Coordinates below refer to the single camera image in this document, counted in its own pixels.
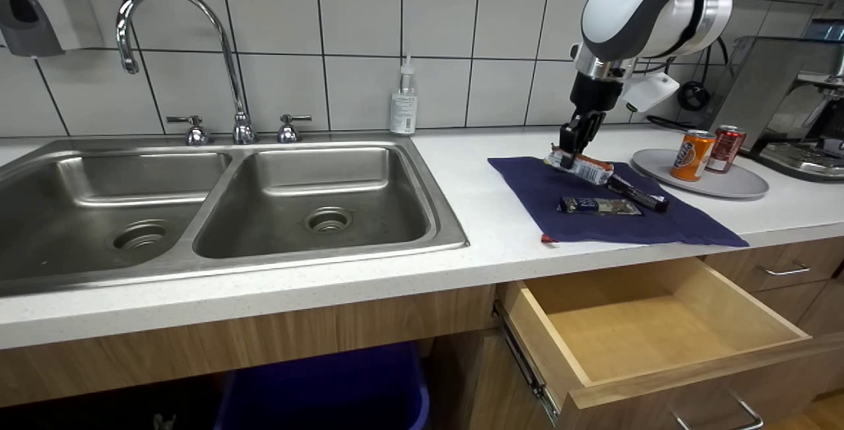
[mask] blue trash bin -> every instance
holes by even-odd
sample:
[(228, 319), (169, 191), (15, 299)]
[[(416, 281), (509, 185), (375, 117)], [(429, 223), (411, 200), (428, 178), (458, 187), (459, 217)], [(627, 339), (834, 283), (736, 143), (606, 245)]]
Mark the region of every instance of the blue trash bin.
[(214, 430), (422, 430), (429, 406), (416, 345), (399, 343), (235, 371)]

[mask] white countertop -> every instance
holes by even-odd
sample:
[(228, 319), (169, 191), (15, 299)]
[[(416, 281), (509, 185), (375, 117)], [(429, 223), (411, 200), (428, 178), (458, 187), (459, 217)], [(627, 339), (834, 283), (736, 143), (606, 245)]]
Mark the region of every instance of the white countertop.
[[(541, 232), (488, 157), (544, 157), (557, 129), (420, 132), (413, 142), (471, 243), (463, 249), (135, 285), (0, 298), (0, 349), (165, 328), (354, 301), (435, 292), (615, 265), (704, 255), (727, 247), (542, 244)], [(627, 162), (642, 148), (678, 148), (681, 134), (608, 126), (589, 156)], [(0, 163), (48, 140), (0, 140)], [(756, 201), (674, 195), (708, 212), (751, 247), (844, 235), (844, 184), (799, 181), (750, 160), (771, 190)]]

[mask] double sink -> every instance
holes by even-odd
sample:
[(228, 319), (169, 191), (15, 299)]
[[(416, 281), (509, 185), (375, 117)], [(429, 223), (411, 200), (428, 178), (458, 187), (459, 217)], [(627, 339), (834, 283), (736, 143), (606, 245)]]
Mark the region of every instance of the double sink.
[(55, 141), (0, 168), (0, 210), (3, 295), (466, 245), (413, 143), (380, 133)]

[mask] purple napkin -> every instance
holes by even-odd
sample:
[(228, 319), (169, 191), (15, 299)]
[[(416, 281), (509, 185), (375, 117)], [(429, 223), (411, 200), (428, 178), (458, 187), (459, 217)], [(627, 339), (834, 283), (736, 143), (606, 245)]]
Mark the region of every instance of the purple napkin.
[(741, 237), (724, 228), (699, 208), (666, 193), (656, 180), (643, 177), (627, 163), (613, 163), (615, 174), (649, 195), (666, 196), (669, 211), (660, 214), (638, 206), (642, 216), (596, 216), (557, 212), (560, 196), (619, 199), (620, 195), (594, 186), (575, 175), (546, 165), (539, 158), (489, 158), (503, 175), (539, 229), (555, 241), (608, 241), (608, 243), (688, 243), (747, 247)]

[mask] coffee machine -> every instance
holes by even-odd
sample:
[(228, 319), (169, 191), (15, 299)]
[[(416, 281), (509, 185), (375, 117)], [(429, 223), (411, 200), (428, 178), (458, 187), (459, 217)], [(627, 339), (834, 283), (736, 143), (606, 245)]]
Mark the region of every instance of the coffee machine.
[(792, 177), (844, 181), (844, 42), (747, 36), (703, 127), (747, 132), (741, 154)]

